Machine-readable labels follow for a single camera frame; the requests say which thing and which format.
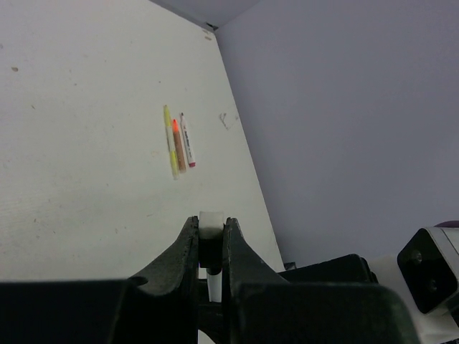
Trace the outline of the orange highlighter pen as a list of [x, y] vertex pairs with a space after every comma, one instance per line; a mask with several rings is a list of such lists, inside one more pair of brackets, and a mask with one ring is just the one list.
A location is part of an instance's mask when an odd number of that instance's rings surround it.
[[179, 172], [185, 173], [186, 172], [186, 161], [184, 157], [184, 150], [183, 150], [181, 135], [179, 131], [179, 124], [176, 119], [173, 119], [172, 128], [173, 128], [174, 144], [175, 144], [175, 149], [176, 149]]

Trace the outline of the purple white marker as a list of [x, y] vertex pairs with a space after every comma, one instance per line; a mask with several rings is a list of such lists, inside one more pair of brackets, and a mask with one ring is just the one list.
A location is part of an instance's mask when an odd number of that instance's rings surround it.
[[184, 146], [186, 150], [186, 157], [187, 157], [188, 165], [190, 168], [193, 168], [196, 166], [196, 159], [195, 159], [194, 151], [191, 145], [188, 125], [187, 125], [186, 118], [183, 113], [180, 113], [180, 126], [181, 126], [182, 135], [184, 137]]

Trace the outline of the yellow highlighter pen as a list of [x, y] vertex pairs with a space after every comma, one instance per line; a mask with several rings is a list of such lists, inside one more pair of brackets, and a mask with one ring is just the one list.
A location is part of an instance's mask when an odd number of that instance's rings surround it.
[[169, 112], [169, 107], [167, 105], [164, 105], [164, 122], [166, 127], [166, 138], [169, 149], [169, 158], [171, 163], [172, 175], [174, 180], [177, 180], [179, 178], [179, 165], [174, 142], [172, 120]]

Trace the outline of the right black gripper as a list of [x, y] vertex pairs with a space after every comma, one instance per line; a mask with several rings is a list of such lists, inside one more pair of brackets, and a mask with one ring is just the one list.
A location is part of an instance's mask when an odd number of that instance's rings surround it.
[[368, 262], [358, 254], [347, 254], [318, 264], [279, 272], [278, 274], [292, 283], [377, 283], [377, 276], [371, 271]]

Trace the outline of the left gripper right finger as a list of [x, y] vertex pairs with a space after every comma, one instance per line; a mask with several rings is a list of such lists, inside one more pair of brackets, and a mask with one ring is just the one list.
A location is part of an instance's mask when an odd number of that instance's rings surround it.
[[276, 291], [289, 283], [245, 241], [239, 221], [228, 218], [222, 243], [222, 310], [230, 343], [263, 343], [278, 321]]

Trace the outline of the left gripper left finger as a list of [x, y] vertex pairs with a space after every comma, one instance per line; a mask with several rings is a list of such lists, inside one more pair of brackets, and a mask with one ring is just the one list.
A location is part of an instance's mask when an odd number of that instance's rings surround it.
[[189, 217], [173, 244], [130, 278], [129, 343], [196, 343], [198, 219]]

